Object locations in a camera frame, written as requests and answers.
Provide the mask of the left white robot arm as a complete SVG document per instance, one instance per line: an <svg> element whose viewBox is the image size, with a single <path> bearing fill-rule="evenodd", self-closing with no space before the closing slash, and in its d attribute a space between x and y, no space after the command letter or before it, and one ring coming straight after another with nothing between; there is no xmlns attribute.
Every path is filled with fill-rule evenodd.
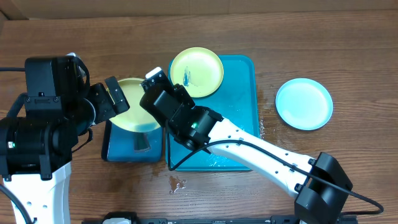
<svg viewBox="0 0 398 224"><path fill-rule="evenodd" d="M69 185L78 138L129 109L117 79L91 84L76 55L25 61L27 90L1 120L1 192L18 223L70 223Z"/></svg>

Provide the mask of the dark green sponge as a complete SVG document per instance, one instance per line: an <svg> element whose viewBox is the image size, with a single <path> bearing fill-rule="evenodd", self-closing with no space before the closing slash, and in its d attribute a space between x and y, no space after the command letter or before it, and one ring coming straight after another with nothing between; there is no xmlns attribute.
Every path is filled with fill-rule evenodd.
<svg viewBox="0 0 398 224"><path fill-rule="evenodd" d="M134 150L137 152L145 152L150 149L150 143L146 133L134 132L133 134Z"/></svg>

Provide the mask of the light blue plate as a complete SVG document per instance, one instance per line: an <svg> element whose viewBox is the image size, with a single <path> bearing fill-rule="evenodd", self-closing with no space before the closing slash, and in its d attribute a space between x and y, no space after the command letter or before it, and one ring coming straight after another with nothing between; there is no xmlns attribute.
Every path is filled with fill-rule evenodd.
<svg viewBox="0 0 398 224"><path fill-rule="evenodd" d="M322 128L333 114L329 91L309 78L285 82L277 91L275 107L285 123L303 131Z"/></svg>

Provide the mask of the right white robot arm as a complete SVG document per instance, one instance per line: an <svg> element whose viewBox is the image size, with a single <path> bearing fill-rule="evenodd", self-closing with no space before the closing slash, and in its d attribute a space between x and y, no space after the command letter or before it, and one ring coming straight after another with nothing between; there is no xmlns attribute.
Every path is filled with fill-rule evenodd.
<svg viewBox="0 0 398 224"><path fill-rule="evenodd" d="M256 171L294 198L295 216L305 223L336 223L353 185L338 161L289 152L238 128L229 119L197 106L186 89L162 73L141 83L140 106L193 156L205 151Z"/></svg>

